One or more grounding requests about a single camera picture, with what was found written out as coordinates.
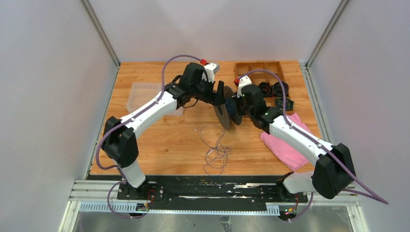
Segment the dark grey filament spool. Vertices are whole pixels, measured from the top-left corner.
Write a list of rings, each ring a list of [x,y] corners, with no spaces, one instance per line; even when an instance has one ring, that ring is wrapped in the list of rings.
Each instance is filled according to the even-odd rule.
[[[242,123],[242,116],[237,112],[236,103],[233,99],[233,97],[236,97],[236,94],[233,90],[229,86],[225,86],[223,94],[225,104],[214,106],[214,111],[222,127],[230,130],[232,124],[240,125]]]

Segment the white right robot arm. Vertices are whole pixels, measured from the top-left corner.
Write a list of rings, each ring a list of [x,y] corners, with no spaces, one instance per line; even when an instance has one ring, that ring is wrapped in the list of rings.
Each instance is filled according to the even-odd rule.
[[[283,140],[314,165],[312,173],[284,176],[276,188],[280,200],[287,202],[299,192],[317,192],[333,199],[353,182],[356,174],[344,144],[323,141],[290,121],[282,111],[268,107],[257,85],[238,86],[234,100],[238,112],[248,116],[255,127]]]

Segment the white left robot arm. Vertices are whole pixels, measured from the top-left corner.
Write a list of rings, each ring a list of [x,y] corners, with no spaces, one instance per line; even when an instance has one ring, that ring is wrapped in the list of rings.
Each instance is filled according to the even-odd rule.
[[[152,124],[191,99],[213,106],[224,104],[224,82],[219,81],[217,89],[214,89],[215,74],[219,69],[217,63],[202,65],[191,62],[182,75],[166,84],[148,103],[120,119],[112,116],[106,121],[101,149],[116,163],[135,199],[144,199],[148,194],[146,176],[137,161],[137,139]]]

